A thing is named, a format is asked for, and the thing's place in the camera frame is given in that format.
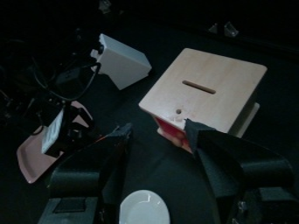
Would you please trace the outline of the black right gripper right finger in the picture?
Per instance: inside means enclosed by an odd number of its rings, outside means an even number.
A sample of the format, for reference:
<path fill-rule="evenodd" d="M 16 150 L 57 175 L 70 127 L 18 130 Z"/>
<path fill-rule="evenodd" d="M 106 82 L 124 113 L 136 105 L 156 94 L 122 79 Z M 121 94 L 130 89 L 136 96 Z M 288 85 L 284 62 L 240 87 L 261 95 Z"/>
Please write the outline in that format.
<path fill-rule="evenodd" d="M 204 169 L 220 224 L 299 224 L 293 169 L 276 152 L 185 121 L 190 154 Z"/>

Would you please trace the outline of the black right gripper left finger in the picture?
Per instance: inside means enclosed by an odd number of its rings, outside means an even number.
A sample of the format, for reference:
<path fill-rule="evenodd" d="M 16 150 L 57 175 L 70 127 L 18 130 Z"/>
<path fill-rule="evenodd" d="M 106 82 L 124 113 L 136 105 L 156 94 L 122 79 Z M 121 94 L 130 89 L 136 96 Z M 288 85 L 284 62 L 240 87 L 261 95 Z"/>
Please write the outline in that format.
<path fill-rule="evenodd" d="M 124 183 L 132 124 L 70 153 L 49 179 L 49 199 L 37 224 L 117 224 L 117 204 L 105 202 L 109 181 Z"/>

